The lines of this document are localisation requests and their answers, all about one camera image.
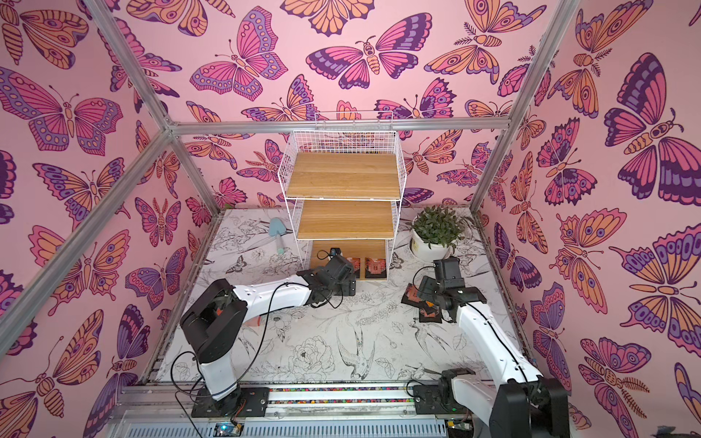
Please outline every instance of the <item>green leaves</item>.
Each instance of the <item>green leaves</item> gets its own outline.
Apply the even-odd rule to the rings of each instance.
[[[412,228],[430,248],[431,244],[453,247],[455,240],[462,240],[463,229],[469,219],[458,216],[455,210],[440,205],[426,207],[416,216]]]

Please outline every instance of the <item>potted plant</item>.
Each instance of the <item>potted plant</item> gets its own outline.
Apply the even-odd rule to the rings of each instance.
[[[442,259],[450,248],[455,250],[468,218],[440,205],[424,208],[411,223],[411,252],[423,261]]]

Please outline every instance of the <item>sketched flower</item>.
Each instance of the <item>sketched flower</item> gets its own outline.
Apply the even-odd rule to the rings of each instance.
[[[318,381],[335,368],[331,348],[321,338],[314,336],[294,347],[288,371],[296,381]]]

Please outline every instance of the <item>white flower pot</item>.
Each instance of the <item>white flower pot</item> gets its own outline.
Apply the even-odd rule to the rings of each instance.
[[[424,241],[416,234],[416,231],[411,230],[411,252],[417,256],[419,259],[427,262],[432,262],[434,260],[440,260],[448,254],[450,247],[445,247],[443,245],[437,245],[435,243],[428,247],[428,243]]]

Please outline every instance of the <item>sketched bird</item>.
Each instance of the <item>sketched bird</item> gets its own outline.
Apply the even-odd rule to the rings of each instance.
[[[372,344],[372,351],[370,352],[370,358],[365,357],[365,352],[362,350],[362,329],[360,329],[360,338],[358,338],[358,332],[353,327],[355,332],[355,354],[348,351],[339,338],[339,330],[336,328],[336,340],[339,344],[339,354],[343,363],[347,367],[353,367],[353,371],[350,373],[350,378],[359,378],[361,380],[367,377],[370,372],[370,367],[372,366],[372,359],[375,356],[375,344]]]
[[[416,329],[416,333],[414,334],[414,337],[416,338],[416,342],[418,342],[418,345],[421,347],[421,349],[424,351],[424,353],[426,353],[426,355],[429,357],[431,357],[431,354],[428,352],[428,347],[426,345],[426,338],[428,338],[429,336],[434,341],[436,341],[436,343],[438,343],[438,346],[441,347],[443,349],[443,351],[447,352],[448,350],[445,349],[443,344],[445,344],[445,346],[447,347],[448,343],[446,341],[443,341],[443,339],[440,336],[438,336],[437,334],[432,333],[431,330],[429,330],[429,328],[428,328],[429,325],[434,325],[434,326],[440,328],[441,330],[445,331],[445,329],[443,329],[442,327],[440,327],[437,324],[432,323],[432,322],[429,322],[429,323],[422,322],[419,324],[418,318],[414,318],[414,321],[409,323],[409,327]]]

